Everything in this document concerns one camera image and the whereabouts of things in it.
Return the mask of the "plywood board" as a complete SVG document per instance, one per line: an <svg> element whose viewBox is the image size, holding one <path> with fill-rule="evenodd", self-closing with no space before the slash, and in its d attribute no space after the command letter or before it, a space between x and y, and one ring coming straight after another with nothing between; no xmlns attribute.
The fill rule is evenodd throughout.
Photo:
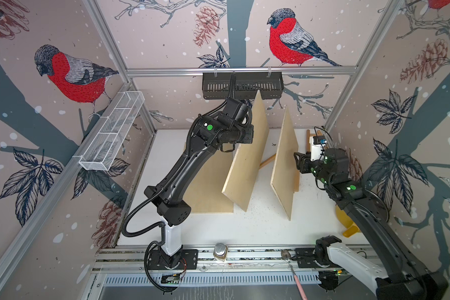
<svg viewBox="0 0 450 300"><path fill-rule="evenodd" d="M234 203L222 193L232 162L232 152L217 150L204 163L183 197L192 215L233 213Z"/></svg>
<svg viewBox="0 0 450 300"><path fill-rule="evenodd" d="M252 143L239 145L222 189L222 194L244 212L248 210L251 201L270 131L266 108L259 91L254 99L251 112L254 126Z"/></svg>
<svg viewBox="0 0 450 300"><path fill-rule="evenodd" d="M289 109L286 107L270 185L289 221L291 221L292 216L295 178L298 172L294 157L295 152L298 152L298 141Z"/></svg>

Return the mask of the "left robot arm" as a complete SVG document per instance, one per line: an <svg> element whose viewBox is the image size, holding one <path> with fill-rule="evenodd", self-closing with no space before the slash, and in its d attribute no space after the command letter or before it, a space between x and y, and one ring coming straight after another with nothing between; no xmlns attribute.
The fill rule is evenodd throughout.
<svg viewBox="0 0 450 300"><path fill-rule="evenodd" d="M210 112L200 114L192 123L184 152L171 171L159 184L145 189L144 194L152 199L166 224L159 254L167 268L175 268L181 260L180 224L191 213L191 207L183 199L188 186L216 151L224 151L223 145L253 142L252 116L246 101L231 97Z"/></svg>

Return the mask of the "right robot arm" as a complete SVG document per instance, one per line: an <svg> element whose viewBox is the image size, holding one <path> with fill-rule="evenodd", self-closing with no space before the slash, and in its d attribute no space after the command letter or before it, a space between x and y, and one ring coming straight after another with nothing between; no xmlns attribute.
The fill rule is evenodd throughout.
<svg viewBox="0 0 450 300"><path fill-rule="evenodd" d="M294 153L297 170L322 182L327 195L357 225L382 265L352 251L338 237L316 241L314 260L320 266L338 265L361 281L379 300L441 300L449 287L438 271L430 271L388 225L380 198L349 178L349 157L343 149L325 149L320 159Z"/></svg>

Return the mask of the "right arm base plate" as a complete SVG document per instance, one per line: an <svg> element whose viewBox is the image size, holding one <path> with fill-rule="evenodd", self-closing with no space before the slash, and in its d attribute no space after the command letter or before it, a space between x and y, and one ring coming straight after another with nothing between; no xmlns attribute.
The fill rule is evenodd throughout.
<svg viewBox="0 0 450 300"><path fill-rule="evenodd" d="M331 268L334 270L340 270L341 266L333 263L320 263L316 261L315 249L313 247L299 247L294 250L292 260L297 262L297 265L301 269L305 268Z"/></svg>

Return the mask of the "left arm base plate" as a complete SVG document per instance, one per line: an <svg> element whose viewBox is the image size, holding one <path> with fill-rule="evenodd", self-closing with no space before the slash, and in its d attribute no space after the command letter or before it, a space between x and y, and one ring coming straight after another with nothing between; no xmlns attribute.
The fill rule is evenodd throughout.
<svg viewBox="0 0 450 300"><path fill-rule="evenodd" d="M162 249L151 250L145 259L148 270L195 270L198 263L198 250L179 250L168 256Z"/></svg>

